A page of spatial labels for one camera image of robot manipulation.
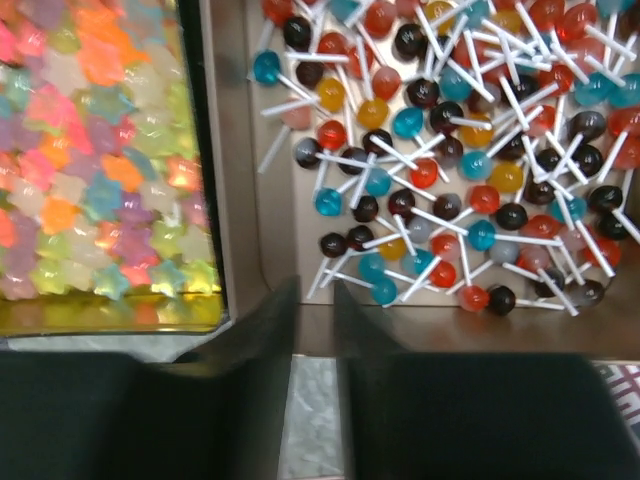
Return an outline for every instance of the white lollipop stick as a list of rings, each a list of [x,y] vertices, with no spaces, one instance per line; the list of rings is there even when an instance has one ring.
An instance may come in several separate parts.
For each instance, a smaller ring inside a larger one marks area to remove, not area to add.
[[[538,28],[533,23],[533,20],[531,20],[531,17],[529,16],[529,12],[527,12],[527,9],[524,7],[524,5],[522,5],[521,2],[516,2],[514,7],[516,12],[518,12],[518,15],[520,15],[520,18],[522,19],[522,23],[524,23],[524,26],[527,29],[527,32],[529,32],[529,35],[531,35],[531,38],[533,38],[538,44],[538,48],[540,49],[540,53],[542,53],[542,56],[544,58],[549,58],[549,56],[551,55],[551,52],[549,51],[549,48],[547,47],[547,44],[545,43],[544,39],[540,35]]]
[[[411,243],[411,240],[409,239],[409,232],[407,231],[407,228],[404,226],[402,217],[398,214],[395,214],[393,216],[393,220],[396,222],[396,226],[398,227],[398,233],[402,235],[402,239],[404,240],[404,243],[407,246],[407,250],[409,251],[409,254],[412,257],[415,257],[416,255],[418,255],[418,252],[416,252],[416,249],[413,246],[413,243]]]
[[[349,63],[347,55],[334,55],[329,53],[306,53],[306,52],[285,52],[289,60],[297,60],[299,62],[316,62],[316,63]]]
[[[453,32],[451,32],[451,36],[449,37],[449,40],[447,40],[447,43],[442,49],[442,56],[436,62],[436,66],[433,67],[434,77],[437,77],[438,75],[440,75],[440,71],[442,70],[442,68],[444,67],[444,64],[446,63],[447,59],[451,55],[451,52],[453,52],[453,47],[456,46],[456,43],[458,42],[460,35],[462,35],[462,31],[464,30],[464,27],[467,25],[468,21],[469,21],[469,17],[466,15],[462,15],[458,20],[458,22],[456,23],[455,27],[453,28]]]
[[[620,150],[622,150],[622,147],[624,146],[624,142],[627,141],[628,136],[629,136],[629,132],[627,132],[626,130],[620,132],[620,135],[618,135],[618,137],[616,138],[616,141],[613,142],[613,145],[611,145],[611,150],[609,150],[609,155],[607,155],[607,159],[605,160],[604,165],[602,166],[602,169],[600,170],[600,173],[596,178],[596,183],[598,183],[599,185],[602,185],[602,183],[607,178],[607,175],[609,175],[609,172],[613,168],[613,164],[615,163],[616,158],[618,158],[618,155],[620,154]]]
[[[322,279],[322,275],[324,274],[325,269],[329,265],[331,259],[329,257],[324,257],[320,262],[320,268],[318,268],[318,272],[316,276],[313,278],[313,283],[311,284],[311,288],[309,289],[309,293],[307,293],[307,300],[311,299],[318,290],[318,286],[320,285],[320,280]]]
[[[582,238],[584,238],[584,241],[586,242],[587,247],[589,248],[589,250],[591,250],[591,253],[593,253],[593,256],[596,257],[596,260],[598,261],[598,264],[600,265],[600,268],[602,268],[602,270],[604,271],[605,275],[609,278],[615,277],[616,272],[613,271],[613,268],[611,268],[611,265],[609,264],[607,259],[604,257],[604,255],[602,255],[602,252],[600,251],[600,247],[598,247],[598,244],[593,239],[593,237],[587,230],[587,227],[584,225],[584,223],[582,223],[582,221],[577,221],[575,222],[575,224],[578,231],[582,234]]]
[[[467,246],[464,242],[464,236],[458,234],[458,243],[460,244],[460,260],[462,262],[462,273],[464,275],[464,283],[467,287],[471,286],[471,272],[469,271],[469,257],[467,256]]]
[[[376,137],[375,135],[371,136],[371,141],[373,143],[375,143],[378,147],[380,147],[382,150],[387,152],[389,155],[393,155],[395,158],[400,160],[402,163],[404,163],[411,170],[417,170],[418,169],[418,166],[415,163],[413,163],[411,160],[409,160],[403,154],[398,152],[395,148],[387,145],[383,140],[381,140],[380,138]]]
[[[371,87],[371,73],[367,65],[367,55],[364,49],[364,41],[362,37],[356,38],[356,50],[358,51],[358,62],[362,71],[362,83],[364,87],[364,96],[367,100],[373,100],[373,88]]]
[[[375,163],[375,160],[376,160],[376,154],[370,153],[369,157],[367,158],[367,164],[369,166],[373,166],[373,164]],[[351,200],[349,201],[349,208],[354,209],[358,206],[358,203],[360,202],[360,198],[364,193],[364,189],[367,185],[367,182],[369,181],[370,174],[371,174],[371,168],[367,168],[366,170],[363,170],[362,173],[360,174],[360,181],[358,182],[358,185],[356,186],[356,189],[353,192],[353,195],[351,195]]]
[[[418,275],[418,278],[411,284],[409,289],[406,292],[404,292],[404,294],[400,297],[400,301],[404,303],[407,300],[409,300],[409,297],[411,297],[411,295],[413,295],[418,289],[421,288],[422,284],[429,277],[429,275],[433,273],[433,271],[436,269],[436,267],[440,264],[441,261],[442,261],[442,257],[440,255],[436,255],[435,257],[433,257],[433,260],[431,260],[431,263],[427,265],[427,268],[425,268],[423,272],[420,275]]]
[[[480,265],[478,268],[476,268],[473,272],[469,273],[469,279],[473,280],[478,275],[480,275],[482,272],[488,270],[492,266],[493,266],[493,260],[487,260],[482,265]],[[460,290],[466,284],[467,284],[466,283],[466,278],[464,278],[464,279],[460,280],[458,283],[456,283],[449,290],[445,291],[444,293],[445,293],[445,295],[452,295],[452,294],[456,293],[458,290]]]
[[[426,190],[422,190],[416,187],[413,183],[406,181],[404,178],[398,177],[397,175],[391,175],[391,180],[396,182],[398,185],[402,185],[405,188],[408,188],[416,195],[420,195],[422,198],[429,200],[430,202],[435,202],[435,195],[427,192]]]
[[[560,253],[564,257],[565,261],[567,262],[567,265],[569,266],[569,270],[571,270],[571,273],[573,274],[576,281],[580,285],[584,285],[585,283],[584,277],[582,276],[582,273],[580,273],[580,269],[576,265],[576,262],[573,261],[573,258],[571,257],[571,253],[569,253],[569,250],[567,250],[567,247],[565,246],[565,244],[563,243],[562,245],[560,245],[558,249],[560,250]]]
[[[290,112],[301,107],[307,107],[309,105],[315,105],[318,103],[318,98],[303,98],[301,100],[294,100],[293,102],[282,103],[275,107],[265,108],[260,111],[260,115],[263,117],[274,117],[285,112]]]
[[[500,266],[505,270],[509,270],[510,272],[520,275],[521,277],[528,278],[529,280],[534,280],[536,282],[542,281],[541,278],[535,273],[530,272],[529,270],[525,270],[524,268],[520,268],[516,265],[512,265],[511,263],[503,263]]]
[[[616,52],[618,55],[623,56],[627,60],[634,62],[636,58],[638,58],[638,55],[633,50],[630,50],[624,45],[619,44],[612,38],[607,37],[593,25],[586,25],[584,27],[584,31],[587,33],[587,35],[599,40],[601,43],[605,44],[607,47],[611,48],[611,50]]]
[[[640,244],[640,231],[638,231],[638,228],[629,220],[629,217],[622,213],[619,208],[616,208],[611,213],[622,224],[624,229],[629,232],[629,235]]]
[[[264,172],[267,171],[267,169],[269,168],[273,160],[278,155],[278,152],[284,145],[284,142],[287,140],[287,137],[289,136],[290,133],[291,133],[290,127],[283,125],[282,128],[280,128],[280,132],[278,132],[278,135],[273,140],[273,143],[267,150],[267,153],[265,153],[264,157],[262,157],[262,161],[258,166],[258,173],[263,174]]]
[[[461,233],[462,235],[465,235],[465,236],[469,233],[466,229],[461,228],[457,225],[454,225],[451,222],[447,222],[446,220],[442,220],[441,218],[438,218],[435,215],[431,215],[430,213],[425,212],[424,210],[420,210],[419,208],[413,207],[411,209],[411,212],[415,215],[418,215],[419,217],[426,218],[427,220],[431,220],[436,225],[445,227],[447,230],[453,230],[454,232]]]
[[[560,299],[562,304],[567,308],[572,317],[578,315],[578,310],[573,306],[569,298],[564,294],[562,290],[558,288],[558,286],[554,283],[551,277],[545,272],[543,269],[538,269],[538,275],[542,278],[542,281],[549,287],[549,290],[553,292],[553,294]]]
[[[523,308],[544,308],[546,310],[566,310],[563,305],[557,305],[555,303],[545,303],[540,300],[521,300],[516,299],[516,307]]]
[[[449,123],[459,125],[461,127],[481,128],[482,130],[493,130],[491,122],[482,122],[480,120],[472,120],[464,117],[450,117]]]
[[[502,86],[502,91],[504,92],[504,94],[507,97],[507,100],[509,101],[509,105],[511,105],[511,108],[513,108],[513,111],[515,112],[516,117],[518,117],[518,122],[520,122],[520,125],[522,126],[522,130],[526,132],[527,130],[529,130],[529,122],[527,122],[527,119],[524,116],[524,112],[522,111],[522,109],[520,108],[520,105],[518,104],[518,99],[514,95],[513,90],[511,90],[511,86],[509,85],[509,82],[507,81],[506,78],[501,76],[499,81],[500,81],[500,85]]]
[[[622,78],[620,78],[617,75],[614,75],[612,72],[610,72],[609,70],[607,70],[605,68],[605,66],[603,64],[601,64],[599,61],[597,61],[595,58],[593,58],[591,55],[587,55],[584,58],[584,61],[586,63],[588,63],[590,66],[592,66],[593,68],[595,68],[598,72],[600,72],[602,75],[604,75],[605,77],[607,77],[609,80],[611,80],[615,85],[617,85],[618,87],[625,87],[627,85],[627,82],[625,82]]]

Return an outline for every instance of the blue lollipop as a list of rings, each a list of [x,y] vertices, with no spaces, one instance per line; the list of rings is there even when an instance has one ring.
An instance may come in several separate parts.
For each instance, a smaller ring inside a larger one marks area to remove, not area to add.
[[[342,195],[333,188],[321,188],[314,205],[320,215],[338,217],[342,214]]]
[[[362,279],[369,283],[376,283],[385,278],[386,262],[379,253],[363,255],[358,262],[358,272]]]
[[[640,73],[624,75],[622,80],[624,80],[625,86],[615,86],[609,95],[611,106],[627,108],[640,104]]]
[[[390,278],[383,278],[371,287],[371,297],[378,305],[389,305],[398,296],[398,287]]]

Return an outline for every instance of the round candy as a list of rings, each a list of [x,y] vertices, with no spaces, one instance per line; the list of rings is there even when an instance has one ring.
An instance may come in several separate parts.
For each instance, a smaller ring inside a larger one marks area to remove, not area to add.
[[[440,86],[436,82],[419,78],[407,85],[406,93],[411,105],[425,110],[435,107],[438,103]]]
[[[460,308],[467,312],[480,312],[489,305],[489,294],[477,285],[462,287],[457,296]]]
[[[365,190],[374,197],[384,197],[391,190],[391,176],[383,168],[372,168]]]
[[[469,227],[467,240],[479,252],[486,252],[496,242],[496,228],[487,220],[478,220]]]
[[[360,197],[358,206],[351,210],[353,218],[358,223],[369,223],[378,216],[378,201],[370,195]]]
[[[342,195],[333,188],[321,188],[314,205],[318,213],[325,217],[342,215]]]
[[[405,23],[398,28],[393,39],[393,47],[400,60],[410,62],[418,57],[424,57],[427,37],[422,32],[420,25]]]
[[[311,45],[311,24],[304,17],[294,15],[282,26],[284,43],[298,52],[306,52]]]
[[[489,249],[489,258],[497,265],[516,263],[520,255],[520,247],[515,242],[497,241]]]
[[[564,290],[565,279],[560,270],[555,267],[549,267],[545,269],[545,272],[549,275],[552,282],[555,283],[556,287],[560,290]],[[551,298],[556,296],[544,282],[533,282],[533,290],[540,298]]]
[[[356,118],[367,130],[380,128],[389,116],[389,105],[381,98],[362,102]]]
[[[321,62],[300,62],[296,67],[296,78],[301,85],[315,90],[324,76],[324,64]]]
[[[397,70],[383,65],[373,75],[371,79],[371,88],[376,97],[388,102],[391,100],[400,86],[402,85],[402,78]]]
[[[516,193],[524,183],[522,167],[515,163],[500,163],[493,168],[487,184],[500,193]]]
[[[449,135],[458,128],[449,121],[451,117],[464,117],[462,107],[454,102],[442,102],[429,113],[429,124],[434,132]]]
[[[377,137],[382,140],[384,143],[393,147],[393,139],[391,138],[391,134],[386,130],[382,130],[381,128],[376,128],[364,134],[362,137],[362,146],[364,147],[365,152],[367,153],[375,153],[377,156],[381,157],[386,155],[387,152],[382,150],[378,145],[371,141],[371,137]]]
[[[589,209],[596,213],[609,213],[624,201],[622,190],[614,185],[602,185],[594,189],[587,198]]]
[[[491,176],[493,161],[486,153],[472,150],[462,156],[460,160],[460,174],[471,181],[486,180]]]
[[[322,151],[322,147],[315,138],[305,137],[301,139],[293,149],[293,158],[302,168],[314,169],[320,163],[316,157]]]
[[[373,239],[373,232],[365,225],[358,225],[347,232],[347,246],[356,252],[364,251],[363,245]]]
[[[470,114],[469,119],[491,123],[489,117],[477,113]],[[493,139],[493,129],[485,130],[484,128],[468,127],[463,125],[460,127],[458,132],[460,139],[465,143],[465,145],[471,148],[484,148],[489,145]]]
[[[604,299],[604,294],[604,286],[595,280],[585,279],[584,285],[575,282],[567,289],[569,300],[578,308],[595,307]]]
[[[407,230],[413,243],[425,243],[429,240],[433,228],[426,218],[415,216],[409,221]]]
[[[464,154],[464,147],[460,140],[447,136],[435,148],[436,160],[441,168],[449,170],[460,163]]]
[[[411,209],[416,206],[416,197],[408,188],[403,188],[389,195],[388,208],[391,215],[400,215],[404,218],[410,218],[413,213]]]
[[[433,202],[433,214],[443,220],[453,220],[460,215],[462,200],[455,193],[445,193],[439,195]]]
[[[327,233],[319,243],[320,251],[328,258],[338,258],[347,252],[347,241],[339,233]]]
[[[476,185],[470,190],[469,205],[476,213],[491,215],[500,208],[500,194],[492,186]]]
[[[605,213],[595,224],[596,232],[604,238],[611,240],[625,240],[629,238],[629,232],[612,213]]]
[[[327,120],[316,132],[318,143],[322,148],[339,150],[347,142],[347,132],[337,120]]]
[[[501,317],[509,315],[516,306],[516,294],[509,287],[497,285],[489,289],[487,310]]]
[[[429,188],[438,179],[438,164],[431,159],[423,158],[417,160],[415,164],[417,170],[409,170],[411,183],[417,188]]]
[[[375,283],[383,278],[387,268],[384,258],[379,253],[370,253],[360,257],[358,272],[365,282]]]
[[[528,221],[527,210],[519,203],[505,203],[496,212],[496,223],[509,232],[520,230]]]
[[[407,245],[403,239],[397,238],[396,240],[378,245],[378,252],[382,255],[382,258],[388,262],[397,262],[407,253]]]
[[[371,298],[378,305],[389,305],[393,303],[397,296],[398,287],[390,278],[383,278],[371,287]]]
[[[359,147],[347,147],[342,151],[340,156],[342,158],[356,160],[362,163],[366,163],[367,161],[367,152]],[[360,173],[362,172],[362,168],[355,167],[353,165],[345,165],[344,163],[339,163],[338,168],[340,168],[340,170],[342,170],[347,175],[360,175]]]
[[[560,224],[549,215],[534,215],[529,222],[522,227],[520,233],[527,237],[552,239],[558,234]]]

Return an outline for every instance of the blue star candy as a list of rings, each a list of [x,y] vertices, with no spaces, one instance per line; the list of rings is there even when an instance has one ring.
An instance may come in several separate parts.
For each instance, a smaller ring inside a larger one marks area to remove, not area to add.
[[[178,270],[171,260],[165,260],[160,265],[150,268],[149,276],[151,291],[164,293],[168,297],[176,296],[187,281],[185,274]]]
[[[85,210],[93,221],[116,219],[115,210],[122,207],[122,185],[98,172],[85,192]]]
[[[98,295],[104,295],[111,300],[120,300],[131,284],[118,266],[114,263],[107,268],[98,270],[93,274],[95,287],[93,291]]]

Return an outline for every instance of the star-shaped candy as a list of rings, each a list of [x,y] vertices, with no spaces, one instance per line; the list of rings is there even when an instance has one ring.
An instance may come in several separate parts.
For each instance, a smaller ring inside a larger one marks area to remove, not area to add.
[[[210,295],[218,290],[218,278],[211,264],[196,260],[184,265],[181,270],[187,278],[187,292]]]
[[[151,246],[163,258],[171,258],[180,253],[178,239],[182,237],[182,228],[170,227],[163,222],[157,221],[153,224],[153,236]]]
[[[116,219],[115,210],[122,206],[122,185],[109,180],[102,172],[96,173],[85,193],[87,215],[94,220]]]
[[[179,293],[186,280],[184,273],[176,268],[171,260],[165,260],[156,267],[149,269],[151,276],[151,291],[164,293],[168,297],[174,297]]]
[[[127,277],[122,275],[116,264],[98,270],[93,276],[95,287],[93,291],[97,295],[104,295],[111,300],[120,300],[131,286]]]
[[[118,125],[122,117],[134,110],[134,106],[122,92],[120,86],[91,86],[93,102],[89,104],[89,112],[99,115],[111,125]]]
[[[163,105],[167,101],[164,82],[149,63],[127,68],[124,82],[133,93],[133,103],[138,108]]]
[[[39,232],[36,253],[44,258],[62,260],[63,258],[69,257],[71,251],[69,249],[69,242],[65,235],[61,233],[47,235]]]
[[[70,286],[83,292],[89,290],[93,284],[93,271],[81,263],[62,260],[62,272]]]
[[[51,195],[62,198],[72,205],[79,205],[84,197],[87,184],[80,177],[72,177],[56,172],[53,175]]]
[[[54,293],[62,295],[67,292],[67,280],[62,271],[62,265],[57,260],[41,259],[37,263],[35,270],[29,274],[29,277],[38,292],[42,294]]]
[[[185,262],[195,260],[212,261],[210,239],[200,228],[189,225],[187,233],[178,240]]]
[[[159,178],[143,182],[140,185],[140,195],[142,196],[142,206],[146,210],[158,210],[163,215],[170,215],[173,213],[173,204],[178,192]]]
[[[27,217],[35,217],[40,214],[44,205],[44,194],[38,187],[26,180],[16,178],[13,182],[13,191],[7,200]]]
[[[76,55],[65,55],[47,48],[44,52],[44,62],[42,78],[54,85],[65,97],[70,97],[76,90],[89,88],[89,81]]]

